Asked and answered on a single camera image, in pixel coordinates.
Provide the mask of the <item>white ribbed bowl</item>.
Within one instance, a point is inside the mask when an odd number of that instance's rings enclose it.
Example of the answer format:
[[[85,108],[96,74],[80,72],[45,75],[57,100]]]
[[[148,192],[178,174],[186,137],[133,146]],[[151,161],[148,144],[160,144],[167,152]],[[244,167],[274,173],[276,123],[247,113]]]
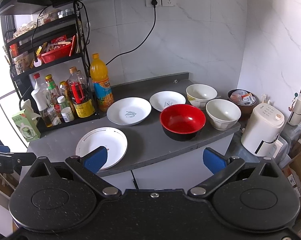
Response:
[[[233,102],[224,99],[213,99],[206,104],[211,125],[219,130],[225,131],[236,124],[241,117],[241,111]]]

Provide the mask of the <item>red and black bowl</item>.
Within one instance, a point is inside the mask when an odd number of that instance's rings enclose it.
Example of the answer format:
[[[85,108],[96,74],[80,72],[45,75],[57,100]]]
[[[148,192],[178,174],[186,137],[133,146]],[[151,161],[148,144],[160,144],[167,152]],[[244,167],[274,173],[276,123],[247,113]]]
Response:
[[[164,133],[176,141],[195,138],[206,124],[206,116],[200,109],[187,104],[171,105],[159,117]]]

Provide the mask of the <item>white plate Sweet print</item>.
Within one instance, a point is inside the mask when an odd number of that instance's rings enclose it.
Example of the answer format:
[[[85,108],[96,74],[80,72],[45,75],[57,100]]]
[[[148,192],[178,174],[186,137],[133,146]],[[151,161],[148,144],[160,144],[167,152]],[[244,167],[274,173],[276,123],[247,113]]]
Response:
[[[107,110],[107,118],[116,125],[133,126],[145,120],[150,113],[149,101],[130,97],[114,102]]]

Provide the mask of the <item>white bowl yellow pattern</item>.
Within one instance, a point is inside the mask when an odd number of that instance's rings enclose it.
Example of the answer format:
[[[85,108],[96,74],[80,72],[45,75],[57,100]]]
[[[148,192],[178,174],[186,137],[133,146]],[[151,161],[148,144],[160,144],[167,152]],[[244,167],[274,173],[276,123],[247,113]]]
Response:
[[[206,104],[218,96],[217,91],[208,85],[193,84],[186,88],[189,103],[199,109],[206,109]]]

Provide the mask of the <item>white plate Bakery print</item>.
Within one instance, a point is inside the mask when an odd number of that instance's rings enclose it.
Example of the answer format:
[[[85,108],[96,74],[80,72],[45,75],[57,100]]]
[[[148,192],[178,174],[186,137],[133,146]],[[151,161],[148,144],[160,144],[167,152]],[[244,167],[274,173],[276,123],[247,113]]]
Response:
[[[171,105],[185,104],[185,97],[174,91],[161,91],[150,97],[151,106],[159,112]]]

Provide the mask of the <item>green tea box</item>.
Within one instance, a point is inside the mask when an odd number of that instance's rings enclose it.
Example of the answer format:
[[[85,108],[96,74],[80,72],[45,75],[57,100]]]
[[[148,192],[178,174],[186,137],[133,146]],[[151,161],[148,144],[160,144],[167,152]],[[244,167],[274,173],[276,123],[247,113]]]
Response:
[[[12,120],[22,137],[27,142],[31,142],[40,138],[40,131],[38,130],[35,122],[32,120],[31,113],[27,109],[22,109],[19,111],[15,116],[12,117]]]

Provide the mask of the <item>white electric kettle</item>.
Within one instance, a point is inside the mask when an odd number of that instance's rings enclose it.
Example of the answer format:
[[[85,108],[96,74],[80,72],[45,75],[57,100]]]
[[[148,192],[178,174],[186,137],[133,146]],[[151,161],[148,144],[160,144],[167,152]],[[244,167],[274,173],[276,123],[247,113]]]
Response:
[[[275,158],[283,147],[279,135],[284,124],[284,114],[270,104],[260,103],[251,113],[241,143],[257,157],[271,155]]]

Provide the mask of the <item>small white jar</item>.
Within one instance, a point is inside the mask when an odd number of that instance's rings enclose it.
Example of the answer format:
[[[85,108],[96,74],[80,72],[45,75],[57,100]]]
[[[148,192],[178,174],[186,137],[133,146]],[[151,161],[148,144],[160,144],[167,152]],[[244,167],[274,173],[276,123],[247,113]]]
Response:
[[[65,122],[71,122],[71,121],[74,121],[74,119],[75,119],[71,107],[63,108],[61,110],[61,115]]]

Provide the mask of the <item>soy sauce bottle yellow label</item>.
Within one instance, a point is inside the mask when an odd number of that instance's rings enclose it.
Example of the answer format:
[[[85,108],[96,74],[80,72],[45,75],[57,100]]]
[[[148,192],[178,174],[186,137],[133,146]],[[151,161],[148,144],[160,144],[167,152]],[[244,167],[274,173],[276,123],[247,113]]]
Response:
[[[95,113],[87,82],[76,67],[71,67],[69,72],[68,84],[77,116],[79,118],[87,118]]]

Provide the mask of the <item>sauce bottle green label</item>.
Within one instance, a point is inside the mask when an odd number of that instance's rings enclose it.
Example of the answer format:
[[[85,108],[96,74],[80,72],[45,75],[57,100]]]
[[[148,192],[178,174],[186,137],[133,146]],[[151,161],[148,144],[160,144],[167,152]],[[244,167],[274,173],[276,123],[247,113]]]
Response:
[[[48,93],[50,96],[50,103],[51,105],[54,107],[54,109],[56,110],[56,112],[60,112],[60,106],[59,106],[59,102],[58,102],[58,98],[61,96],[61,93],[59,91],[59,88],[57,87],[55,81],[52,78],[52,75],[49,74],[45,77],[45,82],[48,88]]]

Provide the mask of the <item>clear bottle red cap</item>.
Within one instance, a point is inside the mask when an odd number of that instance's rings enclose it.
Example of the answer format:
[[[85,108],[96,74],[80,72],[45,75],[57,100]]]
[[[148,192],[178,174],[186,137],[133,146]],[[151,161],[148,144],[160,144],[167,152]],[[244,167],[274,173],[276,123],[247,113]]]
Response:
[[[33,75],[35,79],[35,87],[34,89],[39,89],[45,97],[47,97],[47,85],[44,80],[40,77],[39,73],[35,73]]]

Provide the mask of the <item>white small appliance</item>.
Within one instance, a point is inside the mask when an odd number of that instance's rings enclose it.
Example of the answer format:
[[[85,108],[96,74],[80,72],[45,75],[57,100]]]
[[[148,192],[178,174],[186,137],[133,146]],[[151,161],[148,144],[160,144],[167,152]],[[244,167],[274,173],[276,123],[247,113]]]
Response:
[[[297,126],[301,124],[301,93],[295,94],[290,111],[291,115],[288,119],[288,124],[291,126]]]

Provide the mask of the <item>orange juice bottle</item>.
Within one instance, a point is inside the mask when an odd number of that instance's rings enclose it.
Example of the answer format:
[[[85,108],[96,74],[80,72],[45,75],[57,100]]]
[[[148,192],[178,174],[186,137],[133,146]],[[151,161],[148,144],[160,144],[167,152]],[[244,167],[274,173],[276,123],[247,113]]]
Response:
[[[92,55],[93,60],[90,66],[90,76],[93,82],[95,96],[99,109],[106,112],[114,103],[114,97],[110,86],[108,68],[100,59],[99,53]]]

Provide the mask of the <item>black metal shelf rack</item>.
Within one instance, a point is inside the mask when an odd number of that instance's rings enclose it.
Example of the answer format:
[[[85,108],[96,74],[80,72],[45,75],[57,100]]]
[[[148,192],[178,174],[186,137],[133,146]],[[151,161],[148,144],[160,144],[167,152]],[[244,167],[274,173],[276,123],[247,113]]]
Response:
[[[21,74],[13,75],[13,70],[15,68],[13,58],[9,56],[10,62],[10,77],[12,79],[15,91],[17,92],[19,99],[23,100],[31,95],[31,82],[27,81],[29,75],[37,73],[46,68],[53,67],[57,64],[65,63],[74,59],[81,59],[84,67],[84,74],[86,76],[87,83],[90,83],[90,70],[89,70],[89,54],[87,50],[87,44],[89,43],[89,38],[85,37],[83,27],[80,27],[82,22],[81,9],[86,9],[85,5],[81,1],[73,1],[74,13],[57,20],[51,21],[47,24],[41,25],[38,28],[32,29],[17,38],[7,40],[6,34],[4,34],[4,45],[6,49],[9,49],[11,45],[18,44],[20,41],[29,38],[25,44],[18,46],[19,52],[29,52],[30,55],[36,56],[36,51],[40,45],[44,42],[49,42],[54,38],[58,38],[62,35],[69,35],[71,37],[76,37],[76,46],[74,50],[71,50],[68,55],[56,58],[48,63],[43,61],[43,57],[38,58],[40,65],[38,67],[34,66],[30,70],[27,70]]]

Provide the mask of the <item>red plastic basket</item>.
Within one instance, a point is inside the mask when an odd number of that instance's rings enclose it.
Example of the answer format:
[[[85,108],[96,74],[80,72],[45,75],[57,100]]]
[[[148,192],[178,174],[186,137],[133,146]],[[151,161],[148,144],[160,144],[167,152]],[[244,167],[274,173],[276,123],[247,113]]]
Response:
[[[64,57],[68,57],[70,55],[71,48],[72,48],[72,43],[68,42],[68,44],[63,44],[61,45],[61,47],[57,49],[51,50],[49,52],[40,55],[40,57],[44,63],[50,63]]]

